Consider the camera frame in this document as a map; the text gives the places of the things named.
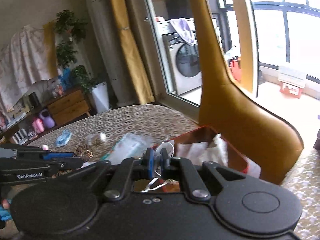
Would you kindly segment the blue gloved hand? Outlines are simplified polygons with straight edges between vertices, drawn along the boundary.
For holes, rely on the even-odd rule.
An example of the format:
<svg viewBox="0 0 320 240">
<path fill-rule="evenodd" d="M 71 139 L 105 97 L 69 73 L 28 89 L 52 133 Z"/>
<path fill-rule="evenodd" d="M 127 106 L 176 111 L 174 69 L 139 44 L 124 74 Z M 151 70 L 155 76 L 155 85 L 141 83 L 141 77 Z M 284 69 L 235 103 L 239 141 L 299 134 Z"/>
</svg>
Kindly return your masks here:
<svg viewBox="0 0 320 240">
<path fill-rule="evenodd" d="M 10 199 L 4 199 L 1 202 L 0 205 L 0 218 L 1 221 L 6 222 L 7 220 L 12 220 L 11 214 L 10 214 Z"/>
</svg>

